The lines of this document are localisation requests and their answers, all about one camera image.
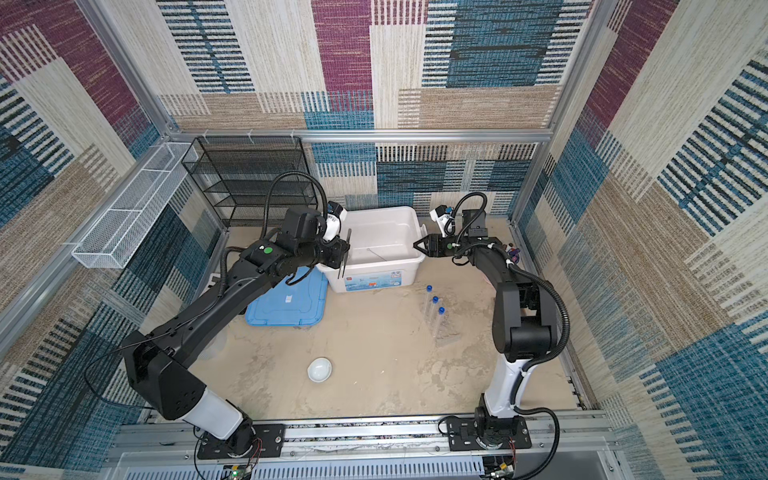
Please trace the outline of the test tube blue cap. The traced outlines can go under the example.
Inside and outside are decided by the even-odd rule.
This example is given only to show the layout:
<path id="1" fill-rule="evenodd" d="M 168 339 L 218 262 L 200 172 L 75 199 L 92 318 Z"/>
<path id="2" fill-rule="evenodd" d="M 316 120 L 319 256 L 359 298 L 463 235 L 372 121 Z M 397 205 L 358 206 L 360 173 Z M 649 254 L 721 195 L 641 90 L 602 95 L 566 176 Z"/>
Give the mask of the test tube blue cap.
<path id="1" fill-rule="evenodd" d="M 437 310 L 436 319 L 435 319 L 434 329 L 430 330 L 432 338 L 435 341 L 437 341 L 440 338 L 441 329 L 442 329 L 444 320 L 445 320 L 445 308 L 442 306 L 439 306 Z"/>
<path id="2" fill-rule="evenodd" d="M 421 304 L 421 312 L 425 320 L 429 318 L 433 297 L 434 297 L 433 286 L 431 284 L 428 284 L 425 287 L 424 298 Z"/>
<path id="3" fill-rule="evenodd" d="M 436 319 L 437 310 L 438 310 L 439 306 L 440 306 L 440 299 L 439 299 L 439 297 L 438 296 L 432 296 L 429 299 L 429 301 L 428 301 L 428 303 L 427 303 L 427 305 L 425 307 L 424 321 L 425 321 L 425 325 L 426 325 L 428 330 L 433 330 L 434 329 L 435 319 Z"/>

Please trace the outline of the white plastic storage bin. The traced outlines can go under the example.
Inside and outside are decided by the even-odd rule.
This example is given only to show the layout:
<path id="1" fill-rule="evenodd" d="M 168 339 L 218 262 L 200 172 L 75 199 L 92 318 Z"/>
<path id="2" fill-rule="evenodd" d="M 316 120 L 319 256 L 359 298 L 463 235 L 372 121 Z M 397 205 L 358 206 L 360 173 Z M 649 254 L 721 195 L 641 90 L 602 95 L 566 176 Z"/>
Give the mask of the white plastic storage bin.
<path id="1" fill-rule="evenodd" d="M 409 286 L 425 259 L 413 244 L 426 228 L 409 206 L 349 212 L 341 234 L 350 244 L 346 266 L 316 266 L 336 293 Z"/>

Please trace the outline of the black metal tongs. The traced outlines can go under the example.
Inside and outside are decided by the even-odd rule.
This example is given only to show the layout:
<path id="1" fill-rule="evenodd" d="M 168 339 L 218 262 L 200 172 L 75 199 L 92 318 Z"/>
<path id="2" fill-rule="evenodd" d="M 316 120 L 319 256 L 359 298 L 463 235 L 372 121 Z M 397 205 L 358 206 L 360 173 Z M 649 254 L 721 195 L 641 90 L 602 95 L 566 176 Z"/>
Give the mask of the black metal tongs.
<path id="1" fill-rule="evenodd" d="M 349 228 L 347 230 L 346 239 L 344 240 L 344 245 L 345 246 L 343 248 L 343 255 L 342 255 L 342 260 L 341 260 L 340 267 L 338 269 L 337 279 L 341 279 L 341 277 L 345 273 L 345 269 L 346 269 L 346 266 L 347 266 L 347 263 L 348 263 L 349 251 L 350 251 L 350 248 L 351 248 L 351 244 L 350 244 L 351 235 L 352 235 L 352 229 Z"/>

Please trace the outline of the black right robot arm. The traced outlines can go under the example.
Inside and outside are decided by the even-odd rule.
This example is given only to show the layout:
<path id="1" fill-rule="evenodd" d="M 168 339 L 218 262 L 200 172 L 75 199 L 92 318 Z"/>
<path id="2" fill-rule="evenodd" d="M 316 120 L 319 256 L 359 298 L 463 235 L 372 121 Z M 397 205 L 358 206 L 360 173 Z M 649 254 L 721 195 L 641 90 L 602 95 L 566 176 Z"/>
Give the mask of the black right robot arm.
<path id="1" fill-rule="evenodd" d="M 483 210 L 464 211 L 460 226 L 455 214 L 445 205 L 432 210 L 430 218 L 439 232 L 422 237 L 413 247 L 428 257 L 466 259 L 495 289 L 491 333 L 497 365 L 475 409 L 473 425 L 459 431 L 473 435 L 480 448 L 529 448 L 522 397 L 535 368 L 564 349 L 568 331 L 559 327 L 563 304 L 548 282 L 520 269 L 511 251 L 488 235 Z"/>

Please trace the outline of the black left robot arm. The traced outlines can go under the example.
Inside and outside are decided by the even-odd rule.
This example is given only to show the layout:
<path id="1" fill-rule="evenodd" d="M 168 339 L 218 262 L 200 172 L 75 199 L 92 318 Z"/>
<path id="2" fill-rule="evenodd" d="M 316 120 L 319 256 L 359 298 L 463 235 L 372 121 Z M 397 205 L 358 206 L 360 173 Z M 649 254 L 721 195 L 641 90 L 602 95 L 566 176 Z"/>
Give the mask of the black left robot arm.
<path id="1" fill-rule="evenodd" d="M 346 210 L 290 208 L 280 227 L 246 248 L 220 280 L 185 310 L 148 334 L 134 331 L 121 344 L 129 386 L 166 420 L 182 420 L 242 456 L 256 438 L 252 420 L 190 372 L 200 353 L 258 297 L 292 279 L 300 268 L 341 266 L 350 245 L 340 236 Z"/>

